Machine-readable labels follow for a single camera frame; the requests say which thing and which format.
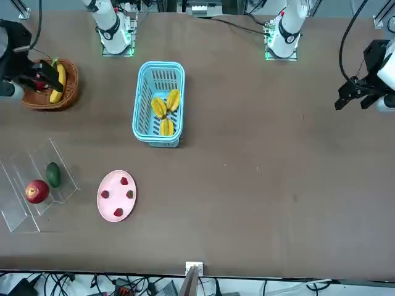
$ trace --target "clear acrylic stand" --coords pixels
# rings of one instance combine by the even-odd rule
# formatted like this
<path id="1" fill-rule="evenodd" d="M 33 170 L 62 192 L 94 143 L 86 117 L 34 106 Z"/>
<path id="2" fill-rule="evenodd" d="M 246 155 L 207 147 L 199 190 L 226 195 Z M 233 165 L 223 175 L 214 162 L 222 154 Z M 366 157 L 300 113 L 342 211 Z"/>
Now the clear acrylic stand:
<path id="1" fill-rule="evenodd" d="M 25 189 L 33 180 L 46 181 L 46 167 L 55 162 L 60 168 L 60 186 L 49 187 L 49 195 L 41 203 L 30 203 Z M 33 152 L 24 152 L 0 163 L 0 210 L 11 232 L 39 232 L 36 219 L 54 202 L 64 203 L 78 184 L 52 139 Z"/>

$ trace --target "red apple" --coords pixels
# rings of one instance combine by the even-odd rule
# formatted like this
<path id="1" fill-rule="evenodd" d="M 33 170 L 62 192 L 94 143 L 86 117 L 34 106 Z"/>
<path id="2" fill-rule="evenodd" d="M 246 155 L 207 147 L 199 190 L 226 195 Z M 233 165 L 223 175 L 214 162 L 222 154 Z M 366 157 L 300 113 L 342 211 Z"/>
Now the red apple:
<path id="1" fill-rule="evenodd" d="M 43 180 L 34 180 L 26 187 L 25 197 L 32 204 L 43 202 L 49 194 L 49 187 Z"/>

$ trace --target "yellow banana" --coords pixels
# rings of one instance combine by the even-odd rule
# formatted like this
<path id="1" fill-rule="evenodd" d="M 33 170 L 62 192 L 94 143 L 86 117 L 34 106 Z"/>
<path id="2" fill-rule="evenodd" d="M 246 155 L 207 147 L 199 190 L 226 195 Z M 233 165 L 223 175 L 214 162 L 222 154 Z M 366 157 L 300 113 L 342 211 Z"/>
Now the yellow banana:
<path id="1" fill-rule="evenodd" d="M 57 63 L 57 71 L 59 72 L 59 82 L 62 83 L 64 91 L 66 89 L 66 70 L 61 63 Z M 54 89 L 49 97 L 49 101 L 53 104 L 58 103 L 62 98 L 63 91 L 59 92 Z"/>

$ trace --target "green avocado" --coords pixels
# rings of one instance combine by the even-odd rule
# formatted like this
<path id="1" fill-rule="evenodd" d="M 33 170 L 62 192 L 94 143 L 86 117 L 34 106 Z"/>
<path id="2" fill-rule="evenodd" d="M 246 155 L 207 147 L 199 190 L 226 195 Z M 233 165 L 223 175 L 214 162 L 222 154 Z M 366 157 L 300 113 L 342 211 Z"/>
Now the green avocado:
<path id="1" fill-rule="evenodd" d="M 46 176 L 48 183 L 53 187 L 57 188 L 60 185 L 60 169 L 59 166 L 51 162 L 46 169 Z"/>

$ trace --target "strawberry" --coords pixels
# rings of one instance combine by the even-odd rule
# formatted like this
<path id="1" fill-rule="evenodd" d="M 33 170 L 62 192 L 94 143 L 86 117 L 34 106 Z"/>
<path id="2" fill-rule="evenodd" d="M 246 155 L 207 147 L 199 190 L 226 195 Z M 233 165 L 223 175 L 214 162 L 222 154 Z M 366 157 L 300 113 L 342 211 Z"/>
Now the strawberry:
<path id="1" fill-rule="evenodd" d="M 128 183 L 128 180 L 127 180 L 125 177 L 122 177 L 122 178 L 121 178 L 121 184 L 122 184 L 122 185 L 127 185 L 127 184 L 129 184 L 129 183 Z"/>
<path id="2" fill-rule="evenodd" d="M 109 193 L 107 190 L 103 190 L 103 191 L 101 192 L 101 197 L 102 197 L 103 199 L 108 199 L 109 196 L 110 196 L 110 193 Z"/>
<path id="3" fill-rule="evenodd" d="M 114 216 L 121 217 L 122 215 L 123 215 L 123 210 L 121 208 L 115 210 Z"/>
<path id="4" fill-rule="evenodd" d="M 128 199 L 132 199 L 132 198 L 133 198 L 133 191 L 132 191 L 132 190 L 129 190 L 129 191 L 126 193 L 126 196 L 128 197 Z"/>

